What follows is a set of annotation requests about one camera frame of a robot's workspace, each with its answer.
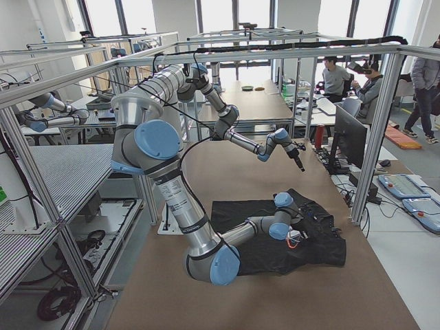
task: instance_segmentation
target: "gray robot arm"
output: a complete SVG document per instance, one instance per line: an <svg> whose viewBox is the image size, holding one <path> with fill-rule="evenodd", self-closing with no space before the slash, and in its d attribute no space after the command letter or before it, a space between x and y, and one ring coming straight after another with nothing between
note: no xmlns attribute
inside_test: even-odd
<svg viewBox="0 0 440 330"><path fill-rule="evenodd" d="M180 168L181 140L171 124L161 120L171 100L190 100L200 90L219 114L216 133L267 160L277 144L292 158L298 158L292 139L283 129L267 136L266 145L257 144L235 133L231 126L238 116L206 78L200 67L186 77L181 65L170 65L151 79L113 97L118 125L111 165L115 171L148 175L164 196L170 211L189 242L184 268L189 276L215 285L231 283L239 272L236 246L263 233L274 239L286 239L290 225L298 222L298 209L285 192L275 197L277 211L272 217L252 217L243 225L221 235L216 233L202 205L191 192Z"/></svg>
<svg viewBox="0 0 440 330"><path fill-rule="evenodd" d="M29 101L39 108L52 109L61 114L61 116L57 118L39 119L35 118L30 111L17 112L16 110L16 117L19 123L30 127L36 132L42 132L49 127L82 125L89 117L88 110L75 109L70 104L66 104L55 98L51 93L44 93L43 95L29 99Z"/></svg>

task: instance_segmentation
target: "standing person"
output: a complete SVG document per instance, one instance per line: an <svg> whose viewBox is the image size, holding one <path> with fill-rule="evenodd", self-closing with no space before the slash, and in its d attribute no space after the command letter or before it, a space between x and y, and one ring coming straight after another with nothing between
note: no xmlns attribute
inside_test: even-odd
<svg viewBox="0 0 440 330"><path fill-rule="evenodd" d="M378 62L373 62L368 69L371 72L365 74L368 80L362 88L356 80L351 82L351 86L354 88L356 96L362 101L362 106L356 116L360 119L365 119L369 111L374 111L374 109L371 108L371 103L379 96L380 86L382 85L384 77L379 71Z"/></svg>
<svg viewBox="0 0 440 330"><path fill-rule="evenodd" d="M341 102L342 92L344 91L344 82L350 80L350 74L339 65L336 65L338 58L336 56L325 56L322 72L324 77L324 96L327 96L330 102Z"/></svg>
<svg viewBox="0 0 440 330"><path fill-rule="evenodd" d="M440 35L432 47L440 48ZM440 81L440 61L417 58L412 67L411 79L414 84L417 104L414 106L414 111L410 114L402 132L407 136L416 138L417 134L413 132L412 127L420 117L427 143L438 143L439 141L432 131L430 115L434 98L439 93L437 85Z"/></svg>

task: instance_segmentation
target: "monitor stand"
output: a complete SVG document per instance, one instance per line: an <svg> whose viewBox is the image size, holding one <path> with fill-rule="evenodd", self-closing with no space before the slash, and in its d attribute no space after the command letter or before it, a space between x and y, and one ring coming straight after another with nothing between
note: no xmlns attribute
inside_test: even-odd
<svg viewBox="0 0 440 330"><path fill-rule="evenodd" d="M330 157L329 157L329 165L327 170L331 175L335 174L349 174L350 168L349 167L342 167L342 166L336 166L336 162L338 159L336 158L336 149L338 148L338 142L340 139L341 134L338 132L335 132L333 136L333 144L331 145L330 150Z"/></svg>

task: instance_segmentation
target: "brown tabletop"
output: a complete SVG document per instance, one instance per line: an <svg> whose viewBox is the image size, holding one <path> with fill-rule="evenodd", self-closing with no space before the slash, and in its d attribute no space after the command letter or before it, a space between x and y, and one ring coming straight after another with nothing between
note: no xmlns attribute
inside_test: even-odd
<svg viewBox="0 0 440 330"><path fill-rule="evenodd" d="M184 273L184 237L153 228L107 328L418 329L311 148L301 158L304 173L281 148L262 163L229 142L204 142L186 158L187 177L209 214L212 200L271 199L288 188L317 201L342 229L344 267L306 265L215 287Z"/></svg>
<svg viewBox="0 0 440 330"><path fill-rule="evenodd" d="M248 124L291 123L292 111L278 94L272 81L266 80L259 84L265 88L264 91L242 91L242 84L236 81L221 94L227 104L235 105L239 109L240 122ZM218 119L217 112L210 105L202 105L199 120L206 124L214 124Z"/></svg>

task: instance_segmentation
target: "blue and white device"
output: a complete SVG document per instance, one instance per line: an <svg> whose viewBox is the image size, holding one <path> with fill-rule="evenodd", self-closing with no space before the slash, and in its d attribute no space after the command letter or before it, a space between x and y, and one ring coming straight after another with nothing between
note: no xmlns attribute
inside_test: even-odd
<svg viewBox="0 0 440 330"><path fill-rule="evenodd" d="M419 198L401 201L422 226L434 234L440 234L440 203L435 199Z"/></svg>
<svg viewBox="0 0 440 330"><path fill-rule="evenodd" d="M406 174L379 175L378 179L398 199L431 197Z"/></svg>

